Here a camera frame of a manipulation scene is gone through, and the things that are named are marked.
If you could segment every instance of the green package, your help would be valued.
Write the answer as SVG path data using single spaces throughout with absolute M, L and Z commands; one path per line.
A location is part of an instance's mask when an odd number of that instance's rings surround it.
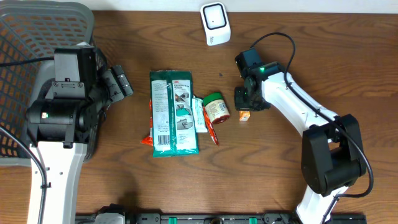
M 154 157 L 198 154 L 191 72 L 150 72 Z

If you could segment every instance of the orange object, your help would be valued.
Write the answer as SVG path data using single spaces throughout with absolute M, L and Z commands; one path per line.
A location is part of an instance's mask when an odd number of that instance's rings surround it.
M 153 126 L 154 122 L 152 121 L 152 100 L 149 100 L 149 109 L 150 109 L 150 129 L 149 135 L 146 136 L 142 141 L 141 144 L 147 144 L 148 146 L 154 146 L 154 138 L 152 136 L 153 133 Z
M 250 111 L 239 111 L 239 120 L 247 121 L 250 118 Z
M 213 125 L 211 124 L 211 121 L 210 121 L 209 117 L 207 116 L 205 107 L 203 107 L 203 115 L 205 116 L 206 126 L 207 126 L 207 129 L 209 130 L 209 133 L 210 133 L 210 136 L 211 136 L 213 142 L 216 143 L 217 146 L 219 146 L 216 132 L 214 131 Z

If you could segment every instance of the green jar lid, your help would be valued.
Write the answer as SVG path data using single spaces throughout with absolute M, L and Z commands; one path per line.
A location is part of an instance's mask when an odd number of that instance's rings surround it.
M 212 93 L 203 99 L 203 105 L 206 106 L 207 104 L 211 103 L 212 101 L 222 100 L 222 99 L 223 99 L 223 96 L 221 95 L 221 93 Z

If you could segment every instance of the wooden table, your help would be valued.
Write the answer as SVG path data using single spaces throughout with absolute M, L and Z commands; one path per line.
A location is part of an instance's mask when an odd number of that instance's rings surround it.
M 291 35 L 297 83 L 327 108 L 359 121 L 375 175 L 371 195 L 344 198 L 334 212 L 364 212 L 369 223 L 398 222 L 398 16 L 229 13 L 231 40 L 208 47 L 198 12 L 95 12 L 95 41 L 111 64 L 124 67 L 134 95 L 107 112 L 94 158 L 83 166 L 77 212 L 110 203 L 133 211 L 262 213 L 293 210 L 306 183 L 301 137 L 275 108 L 240 123 L 234 58 L 260 36 Z M 265 62 L 286 63 L 292 46 L 270 37 L 257 46 Z M 215 126 L 217 147 L 199 134 L 197 156 L 154 159 L 140 144 L 149 132 L 149 71 L 191 70 L 197 96 L 222 92 L 231 118 Z M 360 178 L 349 193 L 368 186 Z M 0 223 L 25 223 L 30 170 L 0 168 Z

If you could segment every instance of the jar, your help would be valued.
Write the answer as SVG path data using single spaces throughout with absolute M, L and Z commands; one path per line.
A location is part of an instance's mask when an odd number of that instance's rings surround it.
M 220 124 L 229 118 L 229 111 L 221 93 L 206 96 L 203 105 L 212 124 Z

